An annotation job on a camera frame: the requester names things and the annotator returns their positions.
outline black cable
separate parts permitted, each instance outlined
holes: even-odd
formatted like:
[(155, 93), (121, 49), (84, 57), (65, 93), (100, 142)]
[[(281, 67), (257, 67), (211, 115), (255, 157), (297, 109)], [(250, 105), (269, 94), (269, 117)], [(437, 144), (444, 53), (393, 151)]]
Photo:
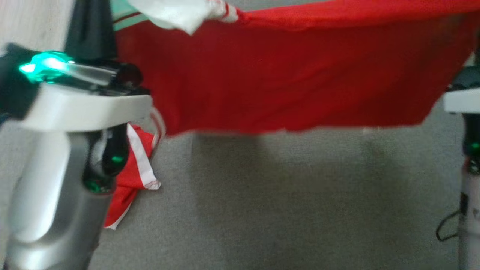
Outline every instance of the black cable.
[(451, 234), (451, 235), (449, 235), (449, 236), (446, 236), (446, 237), (443, 237), (443, 238), (442, 238), (442, 237), (440, 236), (440, 230), (443, 228), (443, 226), (445, 225), (445, 223), (446, 223), (448, 220), (450, 220), (450, 219), (458, 216), (459, 214), (460, 214), (460, 210), (455, 211), (455, 212), (453, 212), (452, 214), (448, 215), (446, 218), (442, 219), (442, 221), (440, 222), (440, 224), (438, 224), (437, 230), (435, 231), (435, 236), (437, 236), (438, 241), (444, 242), (444, 241), (447, 241), (448, 239), (451, 239), (451, 238), (454, 238), (454, 237), (457, 237), (457, 236), (458, 236), (458, 233), (454, 233), (454, 234)]

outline gray carpet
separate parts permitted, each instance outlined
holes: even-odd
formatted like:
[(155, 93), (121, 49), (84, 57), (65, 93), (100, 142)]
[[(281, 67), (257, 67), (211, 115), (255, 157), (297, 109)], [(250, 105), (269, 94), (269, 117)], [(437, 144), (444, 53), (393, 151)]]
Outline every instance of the gray carpet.
[[(161, 189), (103, 232), (91, 269), (456, 269), (456, 240), (434, 230), (458, 205), (462, 132), (440, 104), (415, 128), (172, 138), (153, 158)], [(0, 132), (0, 260), (34, 139)]]

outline red fabric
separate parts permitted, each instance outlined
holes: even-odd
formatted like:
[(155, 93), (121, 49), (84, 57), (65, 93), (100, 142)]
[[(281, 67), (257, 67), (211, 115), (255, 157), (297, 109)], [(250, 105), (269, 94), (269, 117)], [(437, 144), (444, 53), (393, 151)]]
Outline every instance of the red fabric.
[(418, 124), (475, 48), (480, 0), (335, 0), (239, 13), (192, 37), (117, 32), (168, 134)]
[[(152, 155), (153, 135), (143, 131), (139, 126), (132, 126), (139, 136), (145, 153), (148, 157)], [(113, 193), (112, 202), (108, 209), (107, 218), (104, 227), (109, 227), (115, 223), (128, 209), (130, 204), (137, 196), (139, 189), (145, 189), (140, 177), (137, 160), (130, 147), (130, 153), (127, 164), (121, 173), (117, 176), (117, 188)]]

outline silver metal cylinder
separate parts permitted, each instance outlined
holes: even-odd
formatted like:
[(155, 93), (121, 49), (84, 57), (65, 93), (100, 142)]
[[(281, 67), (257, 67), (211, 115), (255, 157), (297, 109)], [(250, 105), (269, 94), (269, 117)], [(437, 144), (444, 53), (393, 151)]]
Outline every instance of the silver metal cylinder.
[(480, 270), (480, 175), (469, 166), (462, 172), (458, 260), (460, 270)]
[(10, 208), (8, 269), (85, 270), (111, 195), (84, 186), (86, 134), (43, 133)]

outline black plastic part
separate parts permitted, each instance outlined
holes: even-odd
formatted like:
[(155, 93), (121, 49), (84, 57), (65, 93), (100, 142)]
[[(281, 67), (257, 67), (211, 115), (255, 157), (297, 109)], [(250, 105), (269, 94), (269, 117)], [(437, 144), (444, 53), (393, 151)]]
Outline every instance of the black plastic part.
[(464, 67), (452, 82), (450, 91), (475, 88), (480, 84), (480, 66)]
[(463, 139), (463, 153), (467, 157), (480, 158), (480, 114), (463, 113), (465, 122), (465, 136)]
[(65, 43), (65, 53), (74, 59), (117, 57), (109, 0), (77, 0)]
[[(102, 158), (104, 174), (117, 176), (125, 167), (130, 151), (130, 144), (127, 137), (127, 124), (121, 124), (108, 129), (111, 136), (107, 139), (105, 152)], [(114, 157), (121, 158), (121, 162), (115, 162)]]
[(15, 44), (7, 45), (7, 53), (0, 58), (0, 114), (24, 119), (38, 94), (38, 84), (32, 84), (19, 70), (29, 63), (38, 51)]
[(110, 70), (115, 73), (112, 77), (109, 87), (125, 87), (125, 88), (136, 88), (142, 84), (143, 75), (140, 69), (130, 63), (121, 63), (114, 60), (84, 60), (80, 59), (76, 61), (80, 64), (85, 64), (89, 66), (94, 66), (96, 68), (102, 68), (105, 70)]
[(467, 210), (468, 210), (468, 195), (462, 192), (460, 193), (460, 213), (466, 216)]

